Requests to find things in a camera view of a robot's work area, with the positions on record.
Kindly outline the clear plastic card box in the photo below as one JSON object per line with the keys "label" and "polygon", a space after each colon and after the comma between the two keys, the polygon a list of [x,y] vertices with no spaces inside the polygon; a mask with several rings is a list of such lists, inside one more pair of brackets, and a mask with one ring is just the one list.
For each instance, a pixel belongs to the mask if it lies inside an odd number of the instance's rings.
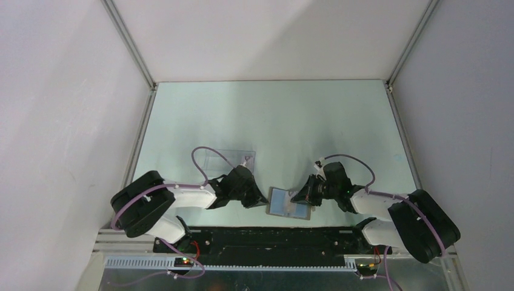
{"label": "clear plastic card box", "polygon": [[213,152],[212,150],[204,149],[201,153],[203,154],[204,161],[201,164],[201,168],[205,172],[213,173],[215,171],[225,172],[231,169],[231,166],[241,165],[241,158],[244,155],[256,156],[254,151],[245,150],[222,150],[215,149],[221,155]]}

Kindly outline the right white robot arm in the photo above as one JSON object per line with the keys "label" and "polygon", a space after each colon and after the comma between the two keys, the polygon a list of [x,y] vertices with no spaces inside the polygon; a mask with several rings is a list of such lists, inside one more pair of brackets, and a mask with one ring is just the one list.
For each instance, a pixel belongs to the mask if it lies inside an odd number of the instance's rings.
{"label": "right white robot arm", "polygon": [[333,200],[343,212],[369,216],[356,226],[352,238],[359,253],[390,246],[426,264],[461,239],[456,224],[423,189],[406,196],[374,192],[352,183],[341,162],[318,162],[316,168],[290,201],[317,207]]}

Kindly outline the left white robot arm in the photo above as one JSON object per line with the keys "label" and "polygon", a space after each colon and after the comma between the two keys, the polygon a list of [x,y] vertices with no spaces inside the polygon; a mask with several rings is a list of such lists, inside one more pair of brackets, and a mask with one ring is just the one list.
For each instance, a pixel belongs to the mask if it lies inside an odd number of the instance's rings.
{"label": "left white robot arm", "polygon": [[181,253],[190,248],[192,233],[183,218],[166,218],[165,213],[182,208],[218,209],[230,201],[239,201],[246,209],[268,204],[253,173],[243,165],[200,185],[170,183],[152,170],[110,200],[115,213],[110,227],[129,238],[154,236]]}

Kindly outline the grey felt card holder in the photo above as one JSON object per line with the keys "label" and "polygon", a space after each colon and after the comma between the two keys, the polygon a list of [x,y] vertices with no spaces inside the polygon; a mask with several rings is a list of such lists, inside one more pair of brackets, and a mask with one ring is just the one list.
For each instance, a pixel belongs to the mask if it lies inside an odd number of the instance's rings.
{"label": "grey felt card holder", "polygon": [[293,202],[292,199],[297,194],[298,191],[271,187],[266,214],[283,218],[310,220],[312,206]]}

